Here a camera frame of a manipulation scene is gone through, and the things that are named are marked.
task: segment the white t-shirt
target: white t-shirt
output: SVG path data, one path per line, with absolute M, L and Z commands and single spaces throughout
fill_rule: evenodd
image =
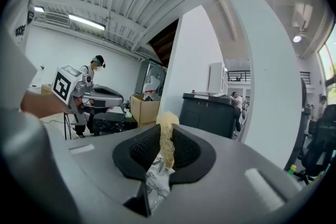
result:
M 79 69 L 80 72 L 84 73 L 84 74 L 89 74 L 91 77 L 91 81 L 93 81 L 93 77 L 95 75 L 94 71 L 91 69 L 91 66 L 88 65 L 88 68 L 86 68 L 86 66 L 83 66 Z
M 320 103 L 318 111 L 317 111 L 317 119 L 319 119 L 319 118 L 321 118 L 323 116 L 324 109 L 325 109 L 325 106 Z
M 239 107 L 240 111 L 242 111 L 243 110 L 243 97 L 238 95 L 237 98 L 235 98 L 235 100 L 240 102 L 237 104 L 237 107 Z
M 32 0 L 8 0 L 1 17 L 1 23 L 23 53 L 34 16 Z
M 19 109 L 36 68 L 25 56 L 34 18 L 31 0 L 8 0 L 0 19 L 0 107 Z

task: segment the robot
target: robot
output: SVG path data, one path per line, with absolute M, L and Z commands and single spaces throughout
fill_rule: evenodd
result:
M 123 96 L 105 86 L 94 86 L 89 74 L 83 74 L 71 65 L 57 68 L 52 92 L 64 102 L 75 120 L 71 125 L 86 125 L 90 114 L 105 113 L 108 108 L 120 106 L 123 113 Z M 74 98 L 82 98 L 77 107 Z

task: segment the person's hand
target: person's hand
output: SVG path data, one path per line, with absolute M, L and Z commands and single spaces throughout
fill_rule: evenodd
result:
M 73 100 L 75 101 L 75 104 L 78 108 L 81 108 L 84 106 L 82 97 L 74 97 Z M 90 99 L 89 102 L 91 105 L 95 104 L 95 101 L 93 99 Z
M 76 104 L 77 107 L 79 107 L 83 104 L 82 97 L 74 97 L 73 100 L 75 101 L 75 104 Z

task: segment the white pillar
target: white pillar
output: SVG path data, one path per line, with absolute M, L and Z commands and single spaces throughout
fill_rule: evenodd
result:
M 284 168 L 301 115 L 301 81 L 294 49 L 282 23 L 264 0 L 230 1 L 243 27 L 252 77 L 242 142 Z
M 243 101 L 245 101 L 246 100 L 246 88 L 244 87 L 243 88 Z

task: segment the fluorescent light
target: fluorescent light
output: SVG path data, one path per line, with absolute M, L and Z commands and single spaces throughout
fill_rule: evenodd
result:
M 302 39 L 301 36 L 295 36 L 294 39 L 293 39 L 293 41 L 294 41 L 295 43 L 297 43 L 297 42 L 300 42 L 301 39 Z
M 73 15 L 73 14 L 69 14 L 69 18 L 71 20 L 76 20 L 80 23 L 83 23 L 83 24 L 87 24 L 87 25 L 90 25 L 90 26 L 93 26 L 95 28 L 98 28 L 100 30 L 105 30 L 105 25 L 102 25 L 102 24 L 98 24 L 98 23 L 95 23 L 91 20 L 87 20 L 87 19 L 84 19 L 84 18 L 81 18 L 81 17 L 78 17 L 77 15 Z
M 43 7 L 35 6 L 34 9 L 35 9 L 36 12 L 44 12 L 44 8 Z

